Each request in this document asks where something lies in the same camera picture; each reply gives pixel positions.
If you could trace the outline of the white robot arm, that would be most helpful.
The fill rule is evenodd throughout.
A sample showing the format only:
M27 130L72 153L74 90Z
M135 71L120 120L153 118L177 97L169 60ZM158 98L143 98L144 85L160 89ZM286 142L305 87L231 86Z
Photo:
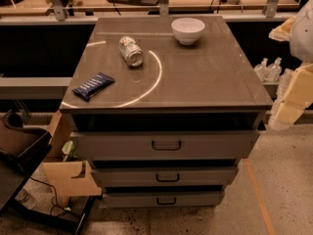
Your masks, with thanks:
M269 34L275 40L288 40L291 54L302 64L287 70L280 78L277 98L268 120L274 130L292 126L313 104L313 0L309 0L296 16L286 20Z

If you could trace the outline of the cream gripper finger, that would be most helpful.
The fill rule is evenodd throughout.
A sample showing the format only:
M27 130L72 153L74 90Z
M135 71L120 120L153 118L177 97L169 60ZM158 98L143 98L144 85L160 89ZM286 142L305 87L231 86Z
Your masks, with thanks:
M274 130L284 130L295 124L304 110L313 104L313 64L296 70L286 70L277 89L268 124Z
M295 21L295 17L291 17L287 19L282 24L272 29L268 37L272 40L276 40L280 42L291 41L294 21Z

